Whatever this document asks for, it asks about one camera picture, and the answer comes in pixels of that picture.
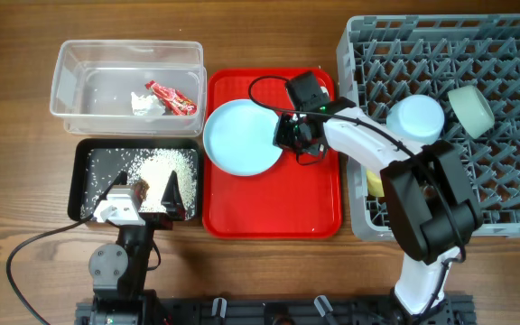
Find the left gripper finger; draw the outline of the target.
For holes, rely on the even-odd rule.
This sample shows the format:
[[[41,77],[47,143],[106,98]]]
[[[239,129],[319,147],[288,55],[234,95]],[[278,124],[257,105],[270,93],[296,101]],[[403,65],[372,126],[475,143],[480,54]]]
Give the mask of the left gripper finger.
[[[181,198],[178,175],[172,171],[162,195],[161,204],[167,212],[184,212],[185,208]]]
[[[126,185],[127,184],[127,172],[121,171],[107,186],[107,189],[104,191],[104,196],[106,197],[107,194],[112,190],[114,186],[119,185]]]

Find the brown food scrap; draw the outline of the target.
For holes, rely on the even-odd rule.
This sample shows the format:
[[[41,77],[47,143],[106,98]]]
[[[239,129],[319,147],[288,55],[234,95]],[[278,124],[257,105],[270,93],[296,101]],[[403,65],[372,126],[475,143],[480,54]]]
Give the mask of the brown food scrap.
[[[143,179],[140,179],[138,182],[136,182],[134,184],[134,186],[133,186],[134,194],[140,203],[145,201],[145,199],[147,197],[147,191],[149,190],[149,188],[150,188],[149,184]]]

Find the white rice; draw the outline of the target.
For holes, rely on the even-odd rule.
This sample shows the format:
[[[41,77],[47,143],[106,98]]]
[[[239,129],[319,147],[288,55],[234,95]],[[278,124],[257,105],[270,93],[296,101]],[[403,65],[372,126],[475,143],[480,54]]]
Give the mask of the white rice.
[[[88,154],[82,201],[79,213],[86,217],[95,208],[96,200],[120,172],[127,173],[127,182],[148,185],[139,211],[165,211],[161,203],[172,172],[177,174],[186,218],[196,216],[198,206],[198,153],[194,149],[93,149]]]

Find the large light blue plate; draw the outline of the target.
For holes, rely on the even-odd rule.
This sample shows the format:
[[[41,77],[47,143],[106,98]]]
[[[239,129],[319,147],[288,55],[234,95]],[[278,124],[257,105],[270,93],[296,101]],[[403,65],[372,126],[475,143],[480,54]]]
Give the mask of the large light blue plate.
[[[216,108],[204,127],[203,144],[221,171],[253,176],[270,169],[283,150],[274,145],[279,116],[250,99],[236,99]]]

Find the white tissue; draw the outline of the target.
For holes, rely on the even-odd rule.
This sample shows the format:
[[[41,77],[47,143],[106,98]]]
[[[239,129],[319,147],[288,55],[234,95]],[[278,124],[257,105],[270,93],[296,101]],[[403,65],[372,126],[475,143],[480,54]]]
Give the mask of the white tissue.
[[[166,106],[155,95],[137,96],[131,93],[131,107],[135,116],[162,116]]]

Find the yellow cup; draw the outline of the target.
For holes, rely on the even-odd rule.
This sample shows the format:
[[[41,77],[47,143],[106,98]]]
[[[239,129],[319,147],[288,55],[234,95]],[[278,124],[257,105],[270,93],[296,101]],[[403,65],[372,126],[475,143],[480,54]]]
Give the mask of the yellow cup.
[[[368,194],[378,198],[384,197],[385,193],[380,177],[371,172],[370,170],[366,170],[366,176]]]

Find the red snack wrapper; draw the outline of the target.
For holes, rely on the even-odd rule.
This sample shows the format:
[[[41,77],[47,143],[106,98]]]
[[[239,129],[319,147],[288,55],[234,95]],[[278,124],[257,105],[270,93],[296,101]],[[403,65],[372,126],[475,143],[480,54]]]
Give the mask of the red snack wrapper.
[[[193,116],[198,111],[197,105],[175,88],[162,86],[154,80],[146,83],[145,87],[176,116]]]

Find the small light blue bowl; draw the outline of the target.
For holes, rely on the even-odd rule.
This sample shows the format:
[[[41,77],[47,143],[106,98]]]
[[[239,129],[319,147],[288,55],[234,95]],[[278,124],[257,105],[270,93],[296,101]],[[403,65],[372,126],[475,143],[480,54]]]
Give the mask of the small light blue bowl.
[[[425,95],[411,95],[394,104],[386,127],[393,133],[423,144],[435,143],[444,126],[441,105]]]

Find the green bowl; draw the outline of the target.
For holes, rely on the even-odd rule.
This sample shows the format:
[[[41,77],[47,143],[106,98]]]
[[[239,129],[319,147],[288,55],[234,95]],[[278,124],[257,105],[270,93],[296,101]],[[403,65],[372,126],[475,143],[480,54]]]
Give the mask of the green bowl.
[[[477,139],[493,127],[494,114],[477,87],[455,88],[447,96],[454,114],[471,138]]]

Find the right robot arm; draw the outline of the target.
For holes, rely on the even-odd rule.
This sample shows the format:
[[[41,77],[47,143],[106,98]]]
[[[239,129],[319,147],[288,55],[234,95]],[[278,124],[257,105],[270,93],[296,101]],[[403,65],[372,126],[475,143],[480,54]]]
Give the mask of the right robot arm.
[[[404,251],[393,289],[396,307],[410,324],[432,316],[443,302],[451,265],[465,261],[466,246],[483,224],[455,147],[407,140],[344,97],[281,110],[274,144],[297,156],[332,149],[380,177],[390,228]]]

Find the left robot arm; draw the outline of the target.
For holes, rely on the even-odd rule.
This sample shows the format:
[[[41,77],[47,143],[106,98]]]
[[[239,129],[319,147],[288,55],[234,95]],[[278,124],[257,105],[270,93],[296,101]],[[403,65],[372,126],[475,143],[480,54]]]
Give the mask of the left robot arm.
[[[88,308],[78,307],[77,324],[172,324],[172,315],[157,297],[144,288],[152,268],[149,256],[156,251],[153,233],[172,229],[174,221],[186,217],[176,172],[171,172],[161,203],[161,214],[142,214],[141,203],[147,188],[129,185],[127,173],[120,172],[97,199],[93,217],[99,223],[118,228],[114,244],[103,245],[90,257],[88,269],[94,297]]]

